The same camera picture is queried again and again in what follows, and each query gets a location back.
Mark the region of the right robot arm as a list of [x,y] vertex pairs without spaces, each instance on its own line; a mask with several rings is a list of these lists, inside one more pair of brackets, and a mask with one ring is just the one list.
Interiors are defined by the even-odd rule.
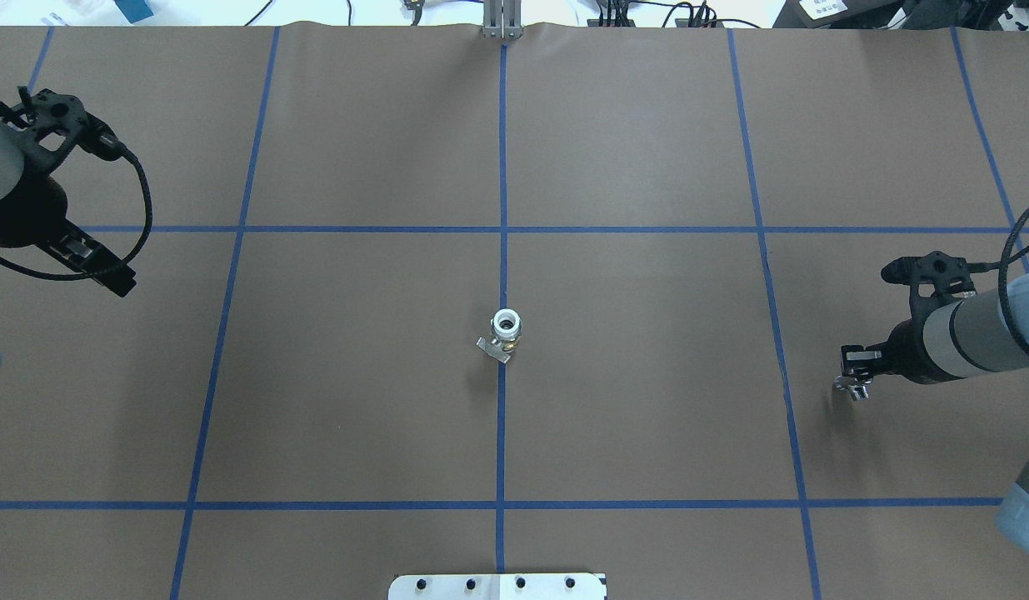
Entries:
[[[1029,370],[1029,273],[1003,289],[979,292],[933,307],[892,327],[882,342],[839,349],[832,387],[852,400],[870,396],[877,376],[937,385],[990,373]],[[1029,457],[995,517],[995,527],[1029,555]]]

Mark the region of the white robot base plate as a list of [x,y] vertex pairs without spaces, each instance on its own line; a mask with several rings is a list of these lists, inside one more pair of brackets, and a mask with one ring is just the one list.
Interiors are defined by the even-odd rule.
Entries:
[[409,574],[388,599],[607,599],[602,574],[589,572]]

